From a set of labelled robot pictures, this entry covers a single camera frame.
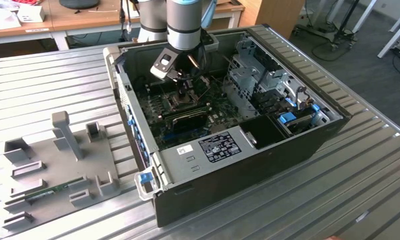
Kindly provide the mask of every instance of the gray plastic bracket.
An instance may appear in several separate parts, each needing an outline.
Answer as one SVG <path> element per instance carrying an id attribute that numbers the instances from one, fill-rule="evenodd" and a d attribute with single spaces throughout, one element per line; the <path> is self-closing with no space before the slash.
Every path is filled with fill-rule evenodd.
<path id="1" fill-rule="evenodd" d="M 23 194 L 31 194 L 47 187 L 48 183 L 42 178 L 39 179 L 39 182 L 36 185 L 26 188 L 23 191 L 16 191 L 14 188 L 11 189 L 11 198 L 15 198 Z"/>
<path id="2" fill-rule="evenodd" d="M 67 139 L 67 143 L 71 147 L 71 150 L 75 154 L 78 161 L 82 160 L 85 158 L 85 154 L 81 149 L 73 130 L 70 129 L 70 116 L 67 111 L 55 112 L 52 114 L 52 124 L 55 128 L 61 129 L 61 132 Z"/>
<path id="3" fill-rule="evenodd" d="M 58 150 L 61 150 L 61 151 L 70 148 L 66 137 L 61 137 L 61 138 L 55 139 L 54 143 L 55 143 L 55 146 L 57 146 Z"/>
<path id="4" fill-rule="evenodd" d="M 23 211 L 4 219 L 3 228 L 11 231 L 20 227 L 26 227 L 32 223 L 34 220 L 34 216 Z"/>
<path id="5" fill-rule="evenodd" d="M 14 202 L 11 204 L 6 204 L 4 209 L 8 212 L 16 212 L 18 210 L 20 210 L 22 208 L 26 208 L 28 206 L 31 206 L 31 203 L 26 199 L 23 199 L 23 200 L 19 200 L 18 202 Z"/>
<path id="6" fill-rule="evenodd" d="M 32 174 L 43 169 L 46 169 L 47 166 L 42 161 L 36 161 L 34 163 L 26 164 L 12 170 L 11 176 L 12 178 L 19 178 L 22 176 L 26 176 L 28 174 Z"/>
<path id="7" fill-rule="evenodd" d="M 89 179 L 87 175 L 83 175 L 82 179 L 71 184 L 69 184 L 70 190 L 75 191 L 82 187 L 87 187 L 91 184 L 91 180 Z"/>
<path id="8" fill-rule="evenodd" d="M 90 189 L 85 189 L 74 194 L 70 195 L 70 202 L 75 207 L 81 207 L 87 205 L 93 202 L 94 195 L 90 192 Z"/>
<path id="9" fill-rule="evenodd" d="M 97 186 L 99 188 L 99 193 L 102 196 L 113 194 L 118 189 L 119 185 L 114 179 L 113 173 L 109 172 L 109 181 L 102 181 L 101 177 L 97 175 Z"/>
<path id="10" fill-rule="evenodd" d="M 91 122 L 86 125 L 86 132 L 89 136 L 89 141 L 93 143 L 107 137 L 106 127 L 99 124 L 99 122 Z"/>
<path id="11" fill-rule="evenodd" d="M 30 149 L 30 145 L 26 143 L 24 139 L 18 138 L 4 143 L 3 155 L 14 164 L 30 158 L 27 155 L 28 149 Z"/>

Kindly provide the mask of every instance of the floor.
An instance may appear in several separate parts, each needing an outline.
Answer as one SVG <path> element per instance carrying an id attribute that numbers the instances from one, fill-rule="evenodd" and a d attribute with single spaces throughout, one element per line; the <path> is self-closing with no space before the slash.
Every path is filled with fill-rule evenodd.
<path id="1" fill-rule="evenodd" d="M 319 2 L 321 0 L 307 0 L 309 8 L 317 9 Z M 327 3 L 322 16 L 323 21 L 333 3 L 334 1 Z M 349 8 L 350 1 L 346 1 L 337 17 L 338 21 L 342 21 Z M 359 6 L 349 22 L 349 29 L 354 28 L 363 12 L 365 8 Z M 383 59 L 377 57 L 393 37 L 389 30 L 394 24 L 395 20 L 373 12 L 357 35 L 359 38 L 358 43 L 351 51 L 334 62 L 323 61 L 313 55 L 313 48 L 326 42 L 323 38 L 302 32 L 298 36 L 293 36 L 290 40 L 400 126 L 400 74 L 394 68 L 394 54 L 390 52 Z M 330 52 L 330 47 L 318 52 L 334 55 Z"/>

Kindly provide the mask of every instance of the white box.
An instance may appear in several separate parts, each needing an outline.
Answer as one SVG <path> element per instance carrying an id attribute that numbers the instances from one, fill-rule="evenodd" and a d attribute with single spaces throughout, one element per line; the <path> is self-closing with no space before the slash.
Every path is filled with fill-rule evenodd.
<path id="1" fill-rule="evenodd" d="M 46 12 L 42 6 L 20 6 L 18 18 L 22 23 L 42 23 L 46 19 Z"/>

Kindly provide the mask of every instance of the label sticker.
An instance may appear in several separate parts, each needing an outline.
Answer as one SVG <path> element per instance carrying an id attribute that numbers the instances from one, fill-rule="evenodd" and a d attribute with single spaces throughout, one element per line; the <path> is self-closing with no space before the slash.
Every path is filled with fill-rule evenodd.
<path id="1" fill-rule="evenodd" d="M 194 147 L 191 145 L 182 146 L 181 148 L 177 149 L 179 155 L 183 155 L 194 150 Z"/>
<path id="2" fill-rule="evenodd" d="M 27 33 L 44 32 L 44 31 L 50 31 L 50 29 L 48 28 L 38 28 L 38 29 L 26 30 Z"/>
<path id="3" fill-rule="evenodd" d="M 211 163 L 217 163 L 238 153 L 242 153 L 242 149 L 229 132 L 199 141 L 199 144 Z"/>

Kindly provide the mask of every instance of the black cable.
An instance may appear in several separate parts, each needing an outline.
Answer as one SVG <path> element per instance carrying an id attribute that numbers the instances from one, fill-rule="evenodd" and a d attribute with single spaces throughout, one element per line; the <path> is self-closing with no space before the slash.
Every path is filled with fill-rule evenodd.
<path id="1" fill-rule="evenodd" d="M 130 0 L 126 0 L 126 10 L 127 10 L 129 26 L 133 27 L 131 11 L 130 11 Z"/>
<path id="2" fill-rule="evenodd" d="M 394 57 L 393 57 L 393 67 L 394 67 L 394 69 L 395 69 L 395 70 L 399 72 L 399 74 L 400 74 L 400 70 L 399 70 L 399 68 L 397 67 L 397 63 L 395 63 L 397 58 L 399 58 L 399 60 L 400 60 L 400 56 L 394 55 Z"/>
<path id="3" fill-rule="evenodd" d="M 309 15 L 307 0 L 306 0 L 306 3 L 305 3 L 305 7 L 306 7 L 306 14 L 307 14 L 310 26 L 314 26 L 314 25 L 313 25 L 313 21 L 311 21 L 311 19 L 310 19 L 310 15 Z"/>
<path id="4" fill-rule="evenodd" d="M 73 37 L 77 38 L 77 39 L 85 39 L 87 36 L 89 36 L 89 33 L 85 34 L 85 36 L 73 36 Z"/>
<path id="5" fill-rule="evenodd" d="M 121 0 L 121 12 L 119 12 L 119 21 L 121 21 L 121 24 L 122 24 L 121 42 L 127 41 L 126 30 L 125 30 L 125 25 L 126 25 L 127 20 L 126 20 L 126 11 L 123 9 L 123 1 L 125 0 Z"/>
<path id="6" fill-rule="evenodd" d="M 97 42 L 91 45 L 91 44 L 87 44 L 86 42 L 81 41 L 79 39 L 77 38 L 73 38 L 73 40 L 75 40 L 77 42 L 79 42 L 81 44 L 89 46 L 89 47 L 93 47 L 93 46 L 97 46 L 97 44 L 99 44 L 101 42 L 101 39 L 102 39 L 102 36 L 103 36 L 103 32 L 99 34 L 99 37 L 98 37 L 98 40 Z"/>
<path id="7" fill-rule="evenodd" d="M 142 16 L 141 10 L 139 10 L 139 6 L 137 6 L 137 3 L 134 3 L 134 2 L 133 2 L 133 4 L 134 4 L 134 7 L 135 7 L 135 9 L 137 9 L 138 15 Z"/>
<path id="8" fill-rule="evenodd" d="M 319 47 L 322 47 L 322 46 L 325 46 L 326 44 L 329 44 L 330 42 L 331 42 L 331 41 L 327 41 L 326 43 L 319 44 L 319 45 L 315 46 L 315 47 L 313 48 L 313 50 L 311 50 L 313 55 L 314 55 L 318 59 L 321 59 L 321 60 L 323 60 L 323 61 L 326 61 L 326 62 L 334 62 L 334 61 L 337 61 L 338 59 L 341 59 L 341 58 L 350 52 L 350 49 L 349 49 L 342 55 L 339 55 L 338 57 L 335 57 L 335 58 L 333 58 L 333 59 L 325 59 L 325 58 L 319 57 L 318 54 L 315 53 L 315 50 L 317 50 Z"/>
<path id="9" fill-rule="evenodd" d="M 198 71 L 198 73 L 194 75 L 194 76 L 186 76 L 186 77 L 181 77 L 178 80 L 179 81 L 189 81 L 189 80 L 193 80 L 193 79 L 197 79 L 197 78 L 199 78 L 203 74 L 205 74 L 205 72 L 207 71 L 207 68 L 209 68 L 209 60 L 207 60 L 207 49 L 206 49 L 206 45 L 205 45 L 205 43 L 203 43 L 203 41 L 202 41 L 202 38 L 201 38 L 201 45 L 202 46 L 199 46 L 199 48 L 202 49 L 202 51 L 203 51 L 203 56 L 202 56 L 202 61 L 203 61 L 203 65 L 201 66 L 201 69 L 199 69 L 199 71 Z"/>
<path id="10" fill-rule="evenodd" d="M 99 42 L 101 42 L 101 39 L 102 39 L 102 36 L 103 36 L 103 32 L 101 32 L 101 34 L 99 34 L 99 37 L 98 37 L 98 40 L 97 40 L 97 42 L 95 42 L 94 46 L 95 46 L 97 44 L 99 44 Z"/>
<path id="11" fill-rule="evenodd" d="M 331 14 L 331 12 L 333 12 L 333 10 L 334 10 L 334 7 L 335 7 L 335 4 L 337 4 L 338 1 L 339 1 L 339 0 L 335 0 L 335 2 L 333 3 L 331 9 L 330 9 L 329 12 L 327 12 L 327 15 L 326 15 L 326 18 L 325 18 L 326 22 L 329 22 L 329 17 L 330 17 L 330 14 Z"/>

